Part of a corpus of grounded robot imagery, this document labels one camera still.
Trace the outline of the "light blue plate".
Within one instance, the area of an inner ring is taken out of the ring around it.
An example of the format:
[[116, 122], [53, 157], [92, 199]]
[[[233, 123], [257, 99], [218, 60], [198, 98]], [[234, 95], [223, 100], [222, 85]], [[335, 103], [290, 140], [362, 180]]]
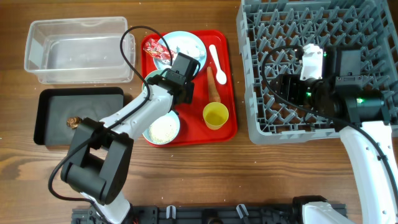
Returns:
[[197, 45], [199, 46], [199, 48], [205, 51], [205, 56], [200, 60], [198, 60], [200, 63], [200, 68], [197, 68], [196, 72], [200, 71], [205, 66], [206, 47], [204, 43], [196, 35], [186, 31], [175, 31], [165, 34], [164, 39], [168, 44], [170, 50], [175, 52], [175, 56], [173, 57], [173, 62], [175, 61], [175, 58], [178, 54], [178, 52], [176, 51], [176, 46], [180, 44], [190, 44], [190, 45]]

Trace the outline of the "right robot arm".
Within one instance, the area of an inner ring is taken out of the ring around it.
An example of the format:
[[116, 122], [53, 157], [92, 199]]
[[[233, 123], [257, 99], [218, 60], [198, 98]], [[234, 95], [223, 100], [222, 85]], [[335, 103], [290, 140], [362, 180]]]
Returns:
[[389, 107], [380, 90], [366, 89], [357, 47], [287, 47], [302, 68], [267, 83], [276, 101], [333, 122], [350, 163], [363, 222], [397, 223], [397, 162]]

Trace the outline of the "yellow cup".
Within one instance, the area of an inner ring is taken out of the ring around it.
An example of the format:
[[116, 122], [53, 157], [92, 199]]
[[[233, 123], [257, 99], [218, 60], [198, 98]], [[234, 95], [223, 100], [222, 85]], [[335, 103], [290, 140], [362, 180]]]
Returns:
[[212, 130], [220, 129], [228, 120], [229, 111], [220, 102], [208, 103], [203, 109], [203, 119], [208, 128]]

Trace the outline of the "white plastic spoon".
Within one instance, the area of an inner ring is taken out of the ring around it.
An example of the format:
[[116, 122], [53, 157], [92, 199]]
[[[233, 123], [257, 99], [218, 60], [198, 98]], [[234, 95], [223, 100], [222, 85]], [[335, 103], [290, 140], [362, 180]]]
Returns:
[[225, 72], [221, 69], [216, 46], [213, 44], [210, 45], [209, 51], [216, 67], [216, 80], [220, 85], [225, 85], [227, 82], [227, 77]]

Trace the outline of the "white rice pile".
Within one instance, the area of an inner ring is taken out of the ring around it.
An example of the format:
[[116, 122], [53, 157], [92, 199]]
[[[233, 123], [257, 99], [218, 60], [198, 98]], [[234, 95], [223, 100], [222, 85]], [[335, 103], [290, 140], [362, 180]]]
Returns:
[[163, 116], [150, 125], [148, 132], [154, 144], [167, 144], [177, 135], [178, 124], [172, 117]]

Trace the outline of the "white tissue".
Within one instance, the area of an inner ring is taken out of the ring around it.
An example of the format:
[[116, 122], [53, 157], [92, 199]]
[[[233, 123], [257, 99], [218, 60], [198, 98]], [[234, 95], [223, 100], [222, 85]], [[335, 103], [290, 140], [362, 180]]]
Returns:
[[196, 60], [200, 60], [205, 56], [205, 51], [199, 48], [197, 45], [180, 44], [176, 46], [176, 51], [178, 53], [188, 55]]

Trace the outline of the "red snack wrapper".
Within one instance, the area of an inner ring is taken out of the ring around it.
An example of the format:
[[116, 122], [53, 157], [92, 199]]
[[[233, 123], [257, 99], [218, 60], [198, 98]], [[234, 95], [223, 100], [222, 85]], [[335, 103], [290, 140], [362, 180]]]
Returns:
[[152, 58], [169, 61], [175, 56], [175, 52], [168, 50], [168, 48], [154, 39], [149, 39], [143, 46], [143, 50]]

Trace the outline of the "green bowl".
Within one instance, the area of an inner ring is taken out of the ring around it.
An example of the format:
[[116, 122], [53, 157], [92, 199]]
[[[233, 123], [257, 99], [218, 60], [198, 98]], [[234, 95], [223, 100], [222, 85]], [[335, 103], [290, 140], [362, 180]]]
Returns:
[[[148, 79], [149, 79], [149, 78], [152, 78], [152, 77], [154, 77], [154, 76], [156, 76], [156, 75], [161, 75], [162, 77], [165, 78], [165, 74], [166, 74], [165, 70], [154, 70], [153, 72], [150, 72], [150, 73], [145, 77], [145, 81], [148, 82]], [[164, 87], [159, 86], [158, 84], [156, 84], [156, 86], [158, 86], [159, 88], [165, 89]], [[142, 84], [142, 91], [147, 91], [147, 90], [146, 90], [145, 83]]]

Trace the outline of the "light blue bowl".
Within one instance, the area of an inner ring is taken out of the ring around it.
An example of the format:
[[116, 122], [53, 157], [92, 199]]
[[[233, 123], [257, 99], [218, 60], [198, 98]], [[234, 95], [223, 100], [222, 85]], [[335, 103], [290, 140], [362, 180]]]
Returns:
[[165, 145], [172, 142], [179, 131], [179, 117], [176, 112], [171, 111], [155, 120], [142, 135], [149, 143]]

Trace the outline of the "brown food lump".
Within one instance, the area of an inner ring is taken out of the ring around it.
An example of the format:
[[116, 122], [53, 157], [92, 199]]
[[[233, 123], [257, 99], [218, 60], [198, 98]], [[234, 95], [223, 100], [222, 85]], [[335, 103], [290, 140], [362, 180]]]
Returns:
[[67, 126], [71, 129], [76, 129], [81, 122], [82, 119], [78, 116], [70, 117], [67, 119]]

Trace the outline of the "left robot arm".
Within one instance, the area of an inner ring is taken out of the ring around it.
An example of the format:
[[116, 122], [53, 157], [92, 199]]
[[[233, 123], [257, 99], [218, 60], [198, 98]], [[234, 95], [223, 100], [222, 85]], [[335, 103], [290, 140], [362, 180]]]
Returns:
[[57, 169], [61, 179], [91, 203], [101, 221], [132, 222], [132, 206], [122, 188], [134, 141], [175, 105], [192, 102], [192, 80], [199, 69], [199, 61], [179, 53], [171, 68], [146, 79], [141, 94], [124, 108], [100, 121], [85, 118], [79, 124]]

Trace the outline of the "orange carrot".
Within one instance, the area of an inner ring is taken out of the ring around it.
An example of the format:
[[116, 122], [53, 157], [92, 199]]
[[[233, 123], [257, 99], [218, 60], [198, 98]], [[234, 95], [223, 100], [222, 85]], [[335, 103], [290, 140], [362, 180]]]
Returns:
[[207, 67], [206, 69], [207, 82], [208, 82], [208, 94], [210, 102], [221, 102], [220, 95], [218, 90], [216, 89], [216, 84], [213, 76], [213, 72], [211, 67]]

